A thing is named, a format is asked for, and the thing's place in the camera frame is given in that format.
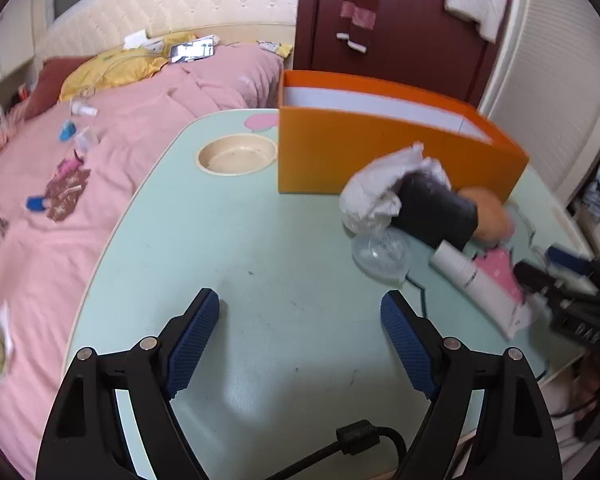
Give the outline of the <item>cream padded headboard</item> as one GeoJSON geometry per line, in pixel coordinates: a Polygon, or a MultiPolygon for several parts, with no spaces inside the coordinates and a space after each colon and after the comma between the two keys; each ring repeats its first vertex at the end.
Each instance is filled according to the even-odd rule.
{"type": "Polygon", "coordinates": [[[34,40],[38,62],[94,55],[143,30],[150,38],[192,30],[223,44],[294,43],[299,0],[81,0],[34,40]]]}

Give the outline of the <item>blue small toy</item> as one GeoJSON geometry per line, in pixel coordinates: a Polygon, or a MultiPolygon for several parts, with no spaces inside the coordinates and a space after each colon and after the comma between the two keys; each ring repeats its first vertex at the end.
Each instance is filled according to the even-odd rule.
{"type": "Polygon", "coordinates": [[[76,134],[76,124],[72,120],[67,120],[61,127],[58,139],[66,142],[76,134]]]}

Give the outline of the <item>white cream tube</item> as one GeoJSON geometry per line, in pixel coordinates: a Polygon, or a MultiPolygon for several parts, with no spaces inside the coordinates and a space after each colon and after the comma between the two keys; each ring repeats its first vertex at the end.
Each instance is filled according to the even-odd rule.
{"type": "Polygon", "coordinates": [[[506,248],[490,248],[468,258],[444,240],[430,266],[490,318],[506,340],[540,318],[540,308],[528,303],[514,277],[512,252],[506,248]]]}

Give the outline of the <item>white plastic bag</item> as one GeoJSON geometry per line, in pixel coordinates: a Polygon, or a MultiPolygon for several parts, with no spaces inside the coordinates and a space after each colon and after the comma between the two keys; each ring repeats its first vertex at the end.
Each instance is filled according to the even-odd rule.
{"type": "Polygon", "coordinates": [[[373,160],[348,181],[339,196],[343,225],[354,234],[388,228],[402,208],[398,196],[401,182],[412,174],[423,174],[447,191],[451,189],[440,162],[425,157],[424,146],[416,142],[373,160]]]}

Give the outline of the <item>brown cards on bed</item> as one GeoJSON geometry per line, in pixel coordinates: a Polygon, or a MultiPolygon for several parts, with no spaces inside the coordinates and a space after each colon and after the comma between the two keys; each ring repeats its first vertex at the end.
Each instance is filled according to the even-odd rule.
{"type": "Polygon", "coordinates": [[[63,222],[73,214],[90,175],[91,170],[78,155],[64,159],[46,184],[46,217],[53,222],[63,222]]]}

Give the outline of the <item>pink bed quilt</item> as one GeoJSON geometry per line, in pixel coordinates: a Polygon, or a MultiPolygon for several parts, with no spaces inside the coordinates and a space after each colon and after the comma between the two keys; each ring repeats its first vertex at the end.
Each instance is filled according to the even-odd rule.
{"type": "Polygon", "coordinates": [[[58,103],[0,129],[0,448],[35,473],[76,312],[96,261],[151,167],[185,126],[276,97],[280,56],[218,47],[87,99],[92,117],[58,103]]]}

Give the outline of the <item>yellow pillow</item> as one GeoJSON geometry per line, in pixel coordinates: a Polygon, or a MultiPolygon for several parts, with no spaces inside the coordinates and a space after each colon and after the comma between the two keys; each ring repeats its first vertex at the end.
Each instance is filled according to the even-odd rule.
{"type": "Polygon", "coordinates": [[[100,90],[119,88],[150,78],[169,63],[169,53],[177,44],[197,38],[192,30],[171,32],[159,37],[162,51],[146,48],[112,49],[81,64],[64,81],[59,102],[94,96],[100,90]]]}

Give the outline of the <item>dark red pillow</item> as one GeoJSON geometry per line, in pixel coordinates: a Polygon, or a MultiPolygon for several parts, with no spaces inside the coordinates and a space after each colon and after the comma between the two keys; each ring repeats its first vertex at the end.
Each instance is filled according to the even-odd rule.
{"type": "Polygon", "coordinates": [[[27,99],[23,119],[30,120],[53,107],[59,99],[65,80],[81,65],[91,59],[90,56],[54,56],[46,58],[38,74],[38,82],[27,99]]]}

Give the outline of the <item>dark red wooden door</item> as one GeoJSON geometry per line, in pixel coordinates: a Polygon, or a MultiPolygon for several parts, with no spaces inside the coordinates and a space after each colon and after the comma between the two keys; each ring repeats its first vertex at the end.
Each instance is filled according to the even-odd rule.
{"type": "Polygon", "coordinates": [[[336,38],[342,0],[299,0],[294,68],[408,84],[477,106],[500,44],[446,12],[444,0],[379,0],[366,53],[336,38]]]}

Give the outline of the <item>patterned phone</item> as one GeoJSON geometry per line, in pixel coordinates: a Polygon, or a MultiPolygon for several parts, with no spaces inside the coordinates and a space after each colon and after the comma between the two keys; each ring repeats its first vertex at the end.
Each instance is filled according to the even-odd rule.
{"type": "Polygon", "coordinates": [[[219,37],[210,35],[184,42],[184,44],[177,44],[170,49],[169,62],[171,64],[189,63],[211,58],[215,54],[215,47],[219,40],[219,37]]]}

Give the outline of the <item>tan plush toy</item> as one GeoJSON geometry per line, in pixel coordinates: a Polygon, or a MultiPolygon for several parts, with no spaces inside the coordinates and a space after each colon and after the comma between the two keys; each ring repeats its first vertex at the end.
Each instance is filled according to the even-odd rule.
{"type": "Polygon", "coordinates": [[[506,242],[514,234],[515,225],[503,203],[486,188],[462,188],[459,196],[477,207],[478,226],[474,239],[483,244],[506,242]]]}

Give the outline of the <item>black block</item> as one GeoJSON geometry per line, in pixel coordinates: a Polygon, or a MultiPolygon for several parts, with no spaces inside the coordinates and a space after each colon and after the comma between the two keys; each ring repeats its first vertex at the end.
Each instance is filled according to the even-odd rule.
{"type": "Polygon", "coordinates": [[[447,242],[463,250],[478,228],[477,205],[426,174],[408,174],[396,196],[401,208],[391,225],[431,248],[447,242]]]}

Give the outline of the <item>striped red scarf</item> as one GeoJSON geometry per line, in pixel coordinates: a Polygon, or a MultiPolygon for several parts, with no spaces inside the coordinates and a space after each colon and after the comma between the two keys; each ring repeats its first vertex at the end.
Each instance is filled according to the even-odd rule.
{"type": "Polygon", "coordinates": [[[342,0],[336,38],[365,54],[377,20],[379,0],[342,0]]]}

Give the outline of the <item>orange cardboard box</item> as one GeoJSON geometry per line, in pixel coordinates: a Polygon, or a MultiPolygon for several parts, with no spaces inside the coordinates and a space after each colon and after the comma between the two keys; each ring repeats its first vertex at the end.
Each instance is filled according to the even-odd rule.
{"type": "Polygon", "coordinates": [[[358,170],[422,144],[453,188],[487,188],[500,200],[529,162],[524,150],[470,104],[395,82],[287,70],[279,88],[282,193],[338,194],[358,170]]]}

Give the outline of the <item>white louvered wardrobe door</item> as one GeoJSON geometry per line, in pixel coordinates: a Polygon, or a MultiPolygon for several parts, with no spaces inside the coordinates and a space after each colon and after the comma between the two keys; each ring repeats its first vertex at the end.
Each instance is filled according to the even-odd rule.
{"type": "Polygon", "coordinates": [[[600,16],[588,0],[510,0],[480,112],[562,203],[600,158],[600,16]]]}

